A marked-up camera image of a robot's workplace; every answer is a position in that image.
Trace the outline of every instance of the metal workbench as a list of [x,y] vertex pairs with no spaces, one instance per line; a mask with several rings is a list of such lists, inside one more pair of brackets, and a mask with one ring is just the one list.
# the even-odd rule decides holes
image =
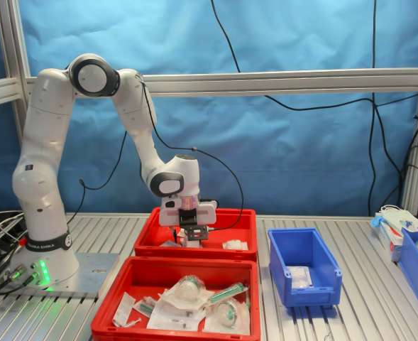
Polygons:
[[[79,252],[114,252],[119,262],[97,299],[0,296],[0,340],[89,340],[90,322],[148,215],[79,214],[70,224]],[[268,270],[270,228],[316,227],[343,271],[332,309],[286,309]],[[367,218],[258,216],[262,340],[418,340],[418,300]]]

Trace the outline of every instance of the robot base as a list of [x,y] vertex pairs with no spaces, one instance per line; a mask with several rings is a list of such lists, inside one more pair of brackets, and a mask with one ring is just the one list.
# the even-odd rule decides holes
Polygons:
[[[96,298],[108,285],[106,278],[119,260],[119,254],[75,253],[79,262],[78,271],[68,279],[48,286],[43,290],[25,287],[16,294],[27,296],[59,296]],[[4,290],[14,288],[9,285]]]

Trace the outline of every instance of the cardboard box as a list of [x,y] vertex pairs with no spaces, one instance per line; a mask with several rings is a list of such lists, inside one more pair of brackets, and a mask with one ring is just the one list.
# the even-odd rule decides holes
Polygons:
[[399,261],[403,239],[401,231],[393,229],[387,222],[380,222],[380,226],[374,227],[374,230],[378,233],[382,245],[390,255],[390,260]]

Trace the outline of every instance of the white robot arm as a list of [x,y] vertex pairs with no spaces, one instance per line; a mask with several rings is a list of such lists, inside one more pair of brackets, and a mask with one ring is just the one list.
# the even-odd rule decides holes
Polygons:
[[132,137],[141,160],[141,177],[162,198],[160,225],[181,226],[188,239],[206,239],[207,224],[215,223],[216,202],[199,202],[199,166],[179,154],[163,163],[151,131],[155,108],[141,75],[115,71],[98,55],[75,58],[65,70],[47,69],[38,75],[29,100],[20,160],[13,173],[13,191],[24,211],[28,236],[11,260],[37,272],[35,287],[63,281],[78,269],[57,186],[57,172],[72,106],[78,97],[111,97]]

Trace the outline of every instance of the blue backdrop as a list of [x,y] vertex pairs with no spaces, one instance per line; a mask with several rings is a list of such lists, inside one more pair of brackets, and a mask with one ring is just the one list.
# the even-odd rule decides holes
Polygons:
[[[215,1],[244,72],[370,67],[373,0]],[[210,0],[20,1],[33,75],[64,68],[78,54],[103,56],[115,68],[143,74],[235,72]],[[418,67],[418,1],[379,1],[376,67]],[[411,94],[377,94],[377,103]],[[293,107],[330,105],[370,94],[276,96]],[[154,99],[157,129],[172,146],[197,146],[229,164],[245,206],[263,214],[366,215],[372,181],[368,157],[371,105],[291,112],[264,97]],[[402,164],[417,98],[380,107],[389,154]],[[17,206],[11,173],[19,149],[9,104],[0,107],[0,209]],[[118,157],[123,127],[109,99],[76,102],[59,173],[67,210],[82,188],[104,183]],[[175,152],[156,139],[169,161]],[[397,185],[376,125],[378,178],[373,207]],[[196,155],[201,196],[238,207],[230,173]],[[89,191],[82,211],[149,212],[159,199],[138,177],[128,139],[111,182]]]

